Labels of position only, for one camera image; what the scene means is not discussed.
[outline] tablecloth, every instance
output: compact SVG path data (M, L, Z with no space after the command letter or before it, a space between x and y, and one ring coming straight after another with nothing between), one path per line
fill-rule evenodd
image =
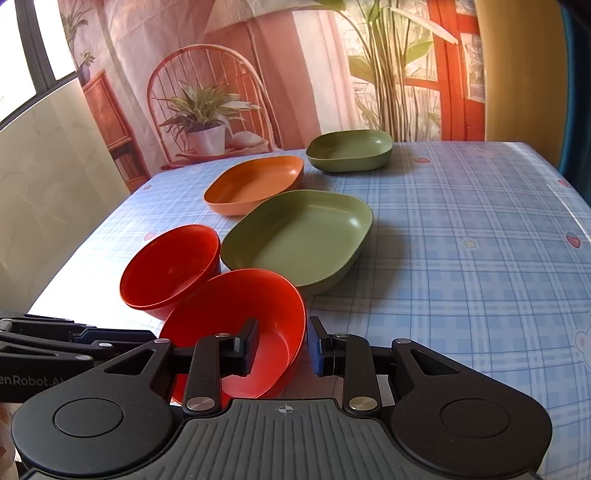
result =
M239 219L212 212L203 192L248 159L152 178L74 253L31 313L158 332L160 321L119 298L126 264L176 226L204 223L223 238ZM553 422L540 473L589 478L591 210L555 169L524 144L418 142L395 145L390 163L371 172L323 174L306 161L302 188L354 195L375 215L360 259L307 299L309 314L329 333L372 345L411 338L531 395ZM304 361L284 395L338 387Z

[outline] bowl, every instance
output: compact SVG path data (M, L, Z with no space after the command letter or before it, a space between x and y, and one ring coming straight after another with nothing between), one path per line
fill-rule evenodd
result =
M343 130L316 137L306 150L310 163L325 172L375 170L392 155L392 137L381 130Z
M374 220L363 200L293 190L261 203L222 242L230 270L263 268L292 282L304 297L336 285L361 253Z
M246 215L273 195L300 186L304 161L294 155L254 158L222 173L203 199L220 215Z
M252 372L222 379L223 402L230 398L273 398L294 373L306 331L306 307L282 276L258 269L224 273L202 284L169 315L161 338L193 346L201 337L236 335L244 321L259 321L260 340ZM186 375L179 375L173 398L182 402Z
M156 237L131 259L119 283L123 301L166 320L206 280L220 274L220 239L207 225L184 225Z

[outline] tall plant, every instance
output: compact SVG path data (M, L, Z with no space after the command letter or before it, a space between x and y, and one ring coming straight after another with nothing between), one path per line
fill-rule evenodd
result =
M394 141L416 140L420 112L415 87L406 88L406 67L428 54L433 45L429 33L453 44L457 39L435 22L399 8L400 0L374 0L365 6L356 0L365 28L346 14L344 0L315 1L337 12L359 37L363 55L349 56L349 70L352 76L373 84L378 107L374 112L357 98L362 116L371 127L389 132ZM425 32L413 43L409 43L411 25L419 25Z
M82 26L88 25L88 20L84 18L91 8L85 8L86 0L74 0L72 8L70 9L70 13L67 15L60 14L61 16L61 24L64 27L64 33L66 35L66 41L68 43L68 48L70 49L70 53L72 54L72 58L76 67L78 67L78 62L76 61L76 55L74 54L74 39L76 38L76 33L78 29Z

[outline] red door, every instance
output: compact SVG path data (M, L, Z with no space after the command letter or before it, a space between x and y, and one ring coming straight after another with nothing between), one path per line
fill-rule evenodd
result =
M442 140L482 141L485 136L482 48L478 19L469 8L472 3L427 0L431 20L459 41L453 45L434 38Z

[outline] printed backdrop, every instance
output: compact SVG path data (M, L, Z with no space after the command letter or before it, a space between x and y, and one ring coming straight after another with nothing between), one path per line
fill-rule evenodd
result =
M60 11L130 191L162 169L306 148L335 130L484 140L473 0L60 0Z

